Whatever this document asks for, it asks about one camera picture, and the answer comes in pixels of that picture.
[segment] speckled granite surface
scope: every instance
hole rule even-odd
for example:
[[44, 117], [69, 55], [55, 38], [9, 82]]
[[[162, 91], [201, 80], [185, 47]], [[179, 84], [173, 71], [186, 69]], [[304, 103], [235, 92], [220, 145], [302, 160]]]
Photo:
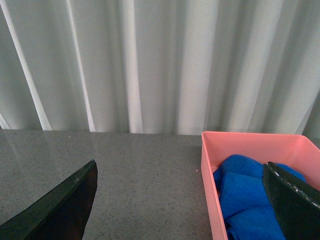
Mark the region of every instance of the speckled granite surface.
[[95, 159], [84, 240], [212, 239], [201, 137], [0, 130], [0, 224]]

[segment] curtain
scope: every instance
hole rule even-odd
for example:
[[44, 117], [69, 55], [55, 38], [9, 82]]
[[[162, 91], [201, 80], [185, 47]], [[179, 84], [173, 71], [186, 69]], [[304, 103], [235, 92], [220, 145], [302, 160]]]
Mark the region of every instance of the curtain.
[[0, 126], [320, 138], [319, 0], [0, 0]]

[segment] pink plastic bin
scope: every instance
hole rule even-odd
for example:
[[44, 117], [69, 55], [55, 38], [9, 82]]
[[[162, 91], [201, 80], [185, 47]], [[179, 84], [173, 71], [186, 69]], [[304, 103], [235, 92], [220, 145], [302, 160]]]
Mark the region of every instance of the pink plastic bin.
[[320, 150], [305, 136], [205, 131], [202, 133], [201, 172], [214, 240], [228, 240], [213, 172], [230, 155], [260, 163], [286, 164], [320, 190]]

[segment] blue cloth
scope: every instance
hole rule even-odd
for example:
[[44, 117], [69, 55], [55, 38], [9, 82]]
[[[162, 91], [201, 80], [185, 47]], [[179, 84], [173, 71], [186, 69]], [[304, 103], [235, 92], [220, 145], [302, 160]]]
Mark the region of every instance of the blue cloth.
[[[277, 165], [306, 181], [294, 169], [284, 164]], [[263, 165], [243, 155], [228, 157], [214, 172], [229, 239], [285, 240], [267, 198], [262, 176]]]

